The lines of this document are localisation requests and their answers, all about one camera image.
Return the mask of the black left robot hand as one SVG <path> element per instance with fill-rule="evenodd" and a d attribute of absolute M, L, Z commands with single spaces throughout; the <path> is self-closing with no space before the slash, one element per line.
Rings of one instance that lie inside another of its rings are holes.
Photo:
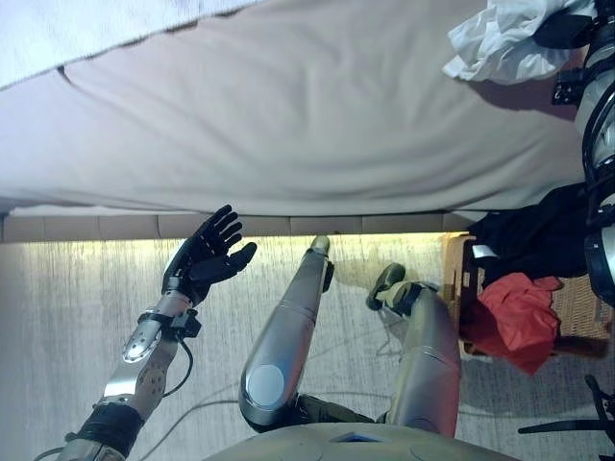
<path fill-rule="evenodd" d="M 210 288 L 242 272 L 253 259 L 258 245 L 246 243 L 231 253 L 242 239 L 242 223 L 230 205 L 215 211 L 184 243 L 168 263 L 161 293 L 187 297 L 196 306 Z"/>

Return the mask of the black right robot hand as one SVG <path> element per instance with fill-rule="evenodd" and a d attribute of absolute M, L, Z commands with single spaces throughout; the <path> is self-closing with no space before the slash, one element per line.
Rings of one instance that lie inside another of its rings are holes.
<path fill-rule="evenodd" d="M 614 23 L 613 1 L 591 1 L 593 13 L 573 12 L 571 7 L 550 15 L 533 34 L 544 48 L 572 50 L 598 40 L 601 30 Z"/>

